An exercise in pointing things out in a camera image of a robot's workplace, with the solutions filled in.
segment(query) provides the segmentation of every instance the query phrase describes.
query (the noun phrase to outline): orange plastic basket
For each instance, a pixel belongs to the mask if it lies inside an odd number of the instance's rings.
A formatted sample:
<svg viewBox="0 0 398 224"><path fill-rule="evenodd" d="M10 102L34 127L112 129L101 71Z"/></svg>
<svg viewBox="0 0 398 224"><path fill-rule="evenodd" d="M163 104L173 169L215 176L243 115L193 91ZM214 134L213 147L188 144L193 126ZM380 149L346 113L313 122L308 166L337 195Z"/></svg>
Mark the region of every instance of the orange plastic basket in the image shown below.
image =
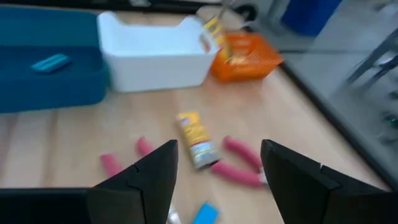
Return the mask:
<svg viewBox="0 0 398 224"><path fill-rule="evenodd" d="M226 33L226 38L234 54L245 56L245 63L226 63L217 54L210 72L220 82L262 79L283 62L260 34Z"/></svg>

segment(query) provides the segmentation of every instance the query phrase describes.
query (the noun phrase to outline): wooden surface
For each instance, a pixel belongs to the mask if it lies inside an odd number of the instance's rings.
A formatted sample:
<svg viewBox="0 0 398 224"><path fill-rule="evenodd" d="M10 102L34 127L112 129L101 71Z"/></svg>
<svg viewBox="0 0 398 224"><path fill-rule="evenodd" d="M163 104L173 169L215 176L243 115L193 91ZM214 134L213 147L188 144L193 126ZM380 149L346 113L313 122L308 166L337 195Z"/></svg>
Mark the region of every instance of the wooden surface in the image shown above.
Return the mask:
<svg viewBox="0 0 398 224"><path fill-rule="evenodd" d="M182 16L121 14L127 22L178 24ZM259 153L272 139L359 180L387 189L280 70L265 80L219 85L208 77L197 88L146 93L109 92L93 106L0 116L1 187L91 186L106 178L99 155L113 152L124 166L139 156L133 145L145 136L155 146L179 140L173 203L190 223L202 203L220 212L220 223L283 223L270 191L228 182L193 169L181 144L175 116L197 111L217 146L225 135ZM220 149L231 164L247 165Z"/></svg>

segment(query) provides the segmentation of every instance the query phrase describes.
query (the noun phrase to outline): white object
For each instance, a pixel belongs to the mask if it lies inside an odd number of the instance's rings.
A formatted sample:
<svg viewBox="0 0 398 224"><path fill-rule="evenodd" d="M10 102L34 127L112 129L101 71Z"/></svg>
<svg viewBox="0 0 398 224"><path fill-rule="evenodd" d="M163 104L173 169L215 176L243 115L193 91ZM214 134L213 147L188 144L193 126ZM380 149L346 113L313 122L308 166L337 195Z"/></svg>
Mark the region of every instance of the white object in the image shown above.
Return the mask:
<svg viewBox="0 0 398 224"><path fill-rule="evenodd" d="M218 51L196 17L186 17L175 27L143 26L123 24L113 12L104 12L97 23L116 91L198 86Z"/></svg>

